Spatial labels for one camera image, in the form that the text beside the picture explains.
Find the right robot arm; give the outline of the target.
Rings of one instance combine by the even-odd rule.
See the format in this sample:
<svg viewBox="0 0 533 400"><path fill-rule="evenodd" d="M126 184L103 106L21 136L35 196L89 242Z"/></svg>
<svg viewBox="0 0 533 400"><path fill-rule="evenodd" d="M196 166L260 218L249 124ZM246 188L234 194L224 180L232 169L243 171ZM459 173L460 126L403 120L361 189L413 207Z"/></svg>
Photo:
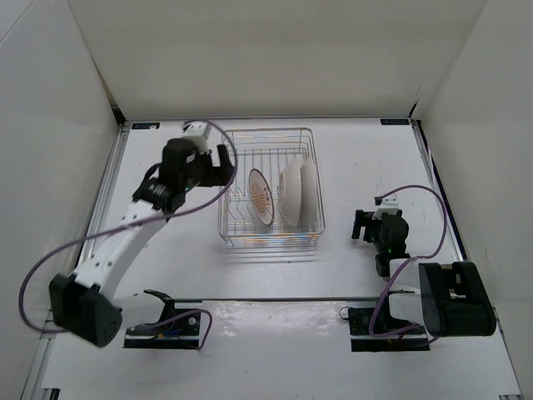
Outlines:
<svg viewBox="0 0 533 400"><path fill-rule="evenodd" d="M400 337L423 328L433 338L493 335L496 314L476 265L412 256L406 252L408 233L401 210L355 211L351 238L374 246L376 272L386 280L370 316L369 334Z"/></svg>

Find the plain white plate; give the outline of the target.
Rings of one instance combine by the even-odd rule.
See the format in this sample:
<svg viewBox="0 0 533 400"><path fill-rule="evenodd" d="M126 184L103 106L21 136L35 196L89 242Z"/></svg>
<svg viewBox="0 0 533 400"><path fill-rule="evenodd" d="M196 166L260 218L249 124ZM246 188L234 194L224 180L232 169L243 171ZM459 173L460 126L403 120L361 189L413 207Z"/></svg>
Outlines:
<svg viewBox="0 0 533 400"><path fill-rule="evenodd" d="M314 225L317 220L318 196L316 165L309 157L301 165L301 219Z"/></svg>

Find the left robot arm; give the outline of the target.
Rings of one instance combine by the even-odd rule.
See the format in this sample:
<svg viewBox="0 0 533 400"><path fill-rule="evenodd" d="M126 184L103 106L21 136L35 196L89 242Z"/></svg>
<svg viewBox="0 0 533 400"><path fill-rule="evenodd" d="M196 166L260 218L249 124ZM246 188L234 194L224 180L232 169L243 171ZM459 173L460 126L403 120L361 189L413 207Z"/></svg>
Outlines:
<svg viewBox="0 0 533 400"><path fill-rule="evenodd" d="M118 284L137 255L167 222L179 215L193 188L226 191L237 165L232 145L217 145L218 165L205 140L173 138L162 149L160 162L150 166L132 195L123 225L104 234L92 257L69 275L49 283L53 321L98 348L107 346L124 327L124 311L113 298Z"/></svg>

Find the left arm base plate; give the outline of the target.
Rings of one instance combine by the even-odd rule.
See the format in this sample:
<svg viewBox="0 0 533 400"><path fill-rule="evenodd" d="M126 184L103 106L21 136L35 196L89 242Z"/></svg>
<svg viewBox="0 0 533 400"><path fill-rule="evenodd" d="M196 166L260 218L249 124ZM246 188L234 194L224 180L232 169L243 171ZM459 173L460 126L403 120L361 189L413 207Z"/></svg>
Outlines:
<svg viewBox="0 0 533 400"><path fill-rule="evenodd" d="M126 349L197 350L200 347L201 323L206 321L197 307L176 304L165 306L156 322L130 327L126 330L123 347Z"/></svg>

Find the orange patterned round plate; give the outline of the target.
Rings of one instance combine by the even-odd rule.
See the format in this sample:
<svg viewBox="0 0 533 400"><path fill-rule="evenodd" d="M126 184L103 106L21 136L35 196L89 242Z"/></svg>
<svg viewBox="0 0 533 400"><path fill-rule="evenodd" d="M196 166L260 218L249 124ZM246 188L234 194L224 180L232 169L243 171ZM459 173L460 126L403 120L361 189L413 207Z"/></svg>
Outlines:
<svg viewBox="0 0 533 400"><path fill-rule="evenodd" d="M275 214L273 196L264 175L256 168L249 172L248 194L259 220L271 226Z"/></svg>

